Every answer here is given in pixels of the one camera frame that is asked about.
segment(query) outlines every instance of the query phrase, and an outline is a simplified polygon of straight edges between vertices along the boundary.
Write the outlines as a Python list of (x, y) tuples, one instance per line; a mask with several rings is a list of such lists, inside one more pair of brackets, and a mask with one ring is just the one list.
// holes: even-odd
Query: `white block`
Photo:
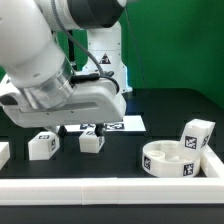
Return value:
[(194, 119), (188, 122), (183, 131), (178, 154), (181, 157), (195, 159), (206, 148), (215, 123)]
[(3, 179), (0, 205), (81, 205), (80, 179)]
[(29, 143), (30, 160), (49, 160), (59, 149), (59, 138), (52, 132), (40, 132)]
[(84, 179), (82, 204), (117, 204), (117, 178)]
[(80, 151), (85, 153), (98, 153), (104, 142), (104, 136), (97, 137), (94, 131), (85, 131), (79, 137)]
[(223, 189), (222, 178), (125, 178), (118, 179), (118, 204), (220, 204)]
[(207, 177), (224, 178), (224, 164), (208, 145), (201, 155), (201, 168)]
[(10, 158), (9, 143), (0, 142), (0, 170)]

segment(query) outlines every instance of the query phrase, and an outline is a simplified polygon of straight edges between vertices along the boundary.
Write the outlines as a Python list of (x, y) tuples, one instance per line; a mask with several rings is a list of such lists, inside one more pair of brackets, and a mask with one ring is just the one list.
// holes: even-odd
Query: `black cable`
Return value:
[(69, 60), (72, 63), (72, 68), (77, 71), (77, 64), (75, 58), (74, 44), (68, 39), (68, 52), (69, 52)]
[(94, 62), (94, 64), (96, 65), (97, 69), (99, 70), (100, 75), (103, 75), (103, 69), (101, 68), (100, 64), (98, 63), (98, 61), (96, 60), (96, 58), (87, 50), (85, 49), (78, 41), (76, 41), (73, 36), (67, 31), (67, 29), (64, 27), (63, 23), (61, 22), (58, 12), (57, 12), (57, 7), (55, 4), (55, 0), (51, 0), (51, 6), (52, 6), (52, 10), (53, 10), (53, 15), (54, 18), (59, 26), (59, 28), (61, 29), (61, 31), (63, 31), (66, 36), (68, 37), (68, 39), (74, 43), (77, 47), (79, 47), (89, 58), (91, 58), (91, 60)]
[(136, 42), (136, 39), (135, 39), (135, 36), (134, 36), (134, 32), (133, 32), (133, 29), (132, 29), (132, 26), (131, 26), (131, 22), (130, 22), (130, 17), (129, 17), (129, 13), (128, 13), (127, 6), (125, 7), (125, 14), (126, 14), (126, 18), (127, 18), (129, 32), (131, 34), (131, 38), (132, 38), (132, 41), (134, 43), (135, 52), (137, 54), (138, 63), (139, 63), (139, 66), (140, 66), (140, 70), (141, 70), (141, 74), (142, 74), (142, 79), (143, 79), (144, 87), (147, 88), (146, 78), (145, 78), (145, 72), (144, 72), (143, 63), (142, 63), (142, 58), (141, 58), (140, 51), (139, 51), (139, 48), (138, 48), (138, 44)]
[(111, 82), (113, 82), (116, 87), (117, 93), (119, 93), (120, 87), (119, 87), (117, 81), (110, 77), (110, 72), (108, 74), (105, 73), (105, 75), (103, 75), (103, 76), (100, 76), (98, 73), (92, 73), (89, 75), (74, 75), (70, 79), (70, 84), (72, 86), (74, 86), (76, 83), (82, 83), (82, 82), (87, 82), (87, 81), (96, 81), (96, 80), (99, 80), (100, 78), (108, 79)]

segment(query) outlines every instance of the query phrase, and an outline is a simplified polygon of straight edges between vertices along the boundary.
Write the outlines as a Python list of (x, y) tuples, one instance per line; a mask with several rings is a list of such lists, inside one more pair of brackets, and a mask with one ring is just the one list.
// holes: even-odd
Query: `silver metal part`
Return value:
[(28, 104), (22, 108), (6, 105), (3, 109), (21, 127), (46, 127), (48, 130), (53, 130), (54, 126), (122, 121), (126, 109), (121, 93), (116, 94), (114, 84), (107, 79), (77, 83), (65, 102), (60, 108), (41, 110)]
[(66, 60), (60, 70), (50, 79), (40, 85), (20, 89), (20, 91), (27, 97), (34, 109), (49, 109), (58, 105), (63, 106), (65, 100), (73, 92), (69, 84), (70, 77), (71, 67)]

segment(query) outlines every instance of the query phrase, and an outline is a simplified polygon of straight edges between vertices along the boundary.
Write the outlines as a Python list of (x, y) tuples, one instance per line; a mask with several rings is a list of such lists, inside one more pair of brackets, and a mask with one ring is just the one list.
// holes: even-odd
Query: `marker cube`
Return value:
[(96, 136), (94, 131), (85, 131), (79, 137), (80, 151), (98, 153), (105, 143), (104, 136)]
[(30, 160), (49, 160), (59, 149), (60, 142), (52, 132), (40, 132), (29, 143)]
[(10, 158), (9, 143), (0, 142), (0, 170)]
[(178, 146), (179, 156), (189, 159), (200, 156), (211, 137), (214, 126), (214, 122), (199, 119), (188, 122)]

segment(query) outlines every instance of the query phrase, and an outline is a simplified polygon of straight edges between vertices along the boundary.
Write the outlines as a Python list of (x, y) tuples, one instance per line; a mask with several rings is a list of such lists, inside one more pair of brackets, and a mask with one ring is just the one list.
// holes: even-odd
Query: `white frame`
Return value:
[(0, 180), (0, 205), (220, 204), (224, 164), (207, 146), (207, 178), (102, 178)]

